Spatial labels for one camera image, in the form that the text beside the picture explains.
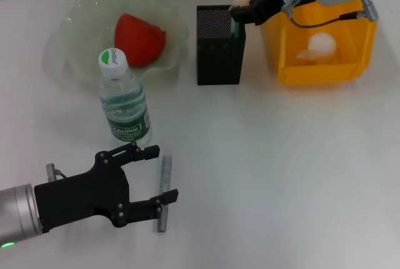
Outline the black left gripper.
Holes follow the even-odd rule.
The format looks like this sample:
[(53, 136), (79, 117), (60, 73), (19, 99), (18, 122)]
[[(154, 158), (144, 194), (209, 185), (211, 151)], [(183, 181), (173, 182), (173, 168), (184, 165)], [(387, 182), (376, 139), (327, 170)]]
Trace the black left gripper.
[(177, 201), (178, 190), (129, 203), (129, 184), (121, 168), (159, 154), (158, 145), (141, 149), (136, 142), (128, 143), (97, 153), (93, 167), (85, 173), (35, 186), (42, 232), (97, 215), (108, 218), (116, 228), (160, 219), (163, 207)]

